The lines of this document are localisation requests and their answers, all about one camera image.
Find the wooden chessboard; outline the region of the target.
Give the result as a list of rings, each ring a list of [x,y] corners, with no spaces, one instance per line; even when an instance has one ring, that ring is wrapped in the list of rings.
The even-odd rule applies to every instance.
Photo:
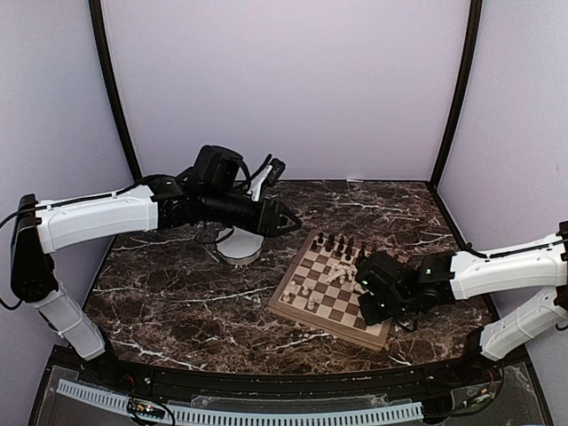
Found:
[[[288,320],[307,327],[314,327],[334,337],[355,343],[372,350],[381,350],[391,323],[368,326],[359,310],[359,296],[365,293],[354,281],[355,261],[364,249],[370,247],[362,241],[346,236],[335,236],[334,247],[327,245],[329,235],[312,231],[299,249],[279,286],[272,295],[268,308]],[[310,290],[302,295],[302,287]],[[290,301],[283,302],[284,291],[289,291]],[[308,299],[313,296],[315,307],[307,309]]]

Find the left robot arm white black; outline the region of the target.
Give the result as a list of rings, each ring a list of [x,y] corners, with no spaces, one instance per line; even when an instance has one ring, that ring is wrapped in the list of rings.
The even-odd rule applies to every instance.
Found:
[[[266,156],[250,172],[241,154],[222,146],[203,146],[192,166],[176,176],[153,174],[116,191],[64,200],[39,201],[32,193],[4,219],[13,222],[10,290],[16,304],[33,306],[51,329],[85,361],[106,387],[125,379],[112,345],[67,293],[56,273],[54,253],[116,235],[217,223],[265,238],[292,233],[301,219],[282,201],[263,191],[276,184],[286,165]]]

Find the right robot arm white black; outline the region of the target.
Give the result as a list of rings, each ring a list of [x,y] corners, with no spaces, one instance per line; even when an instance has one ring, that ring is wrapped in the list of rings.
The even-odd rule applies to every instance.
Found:
[[[500,250],[428,255],[416,268],[385,252],[361,256],[355,281],[365,290],[359,306],[368,325],[482,294],[539,288],[509,315],[469,334],[468,353],[454,363],[453,377],[471,385],[485,373],[488,359],[503,359],[549,328],[566,329],[567,224],[540,240]]]

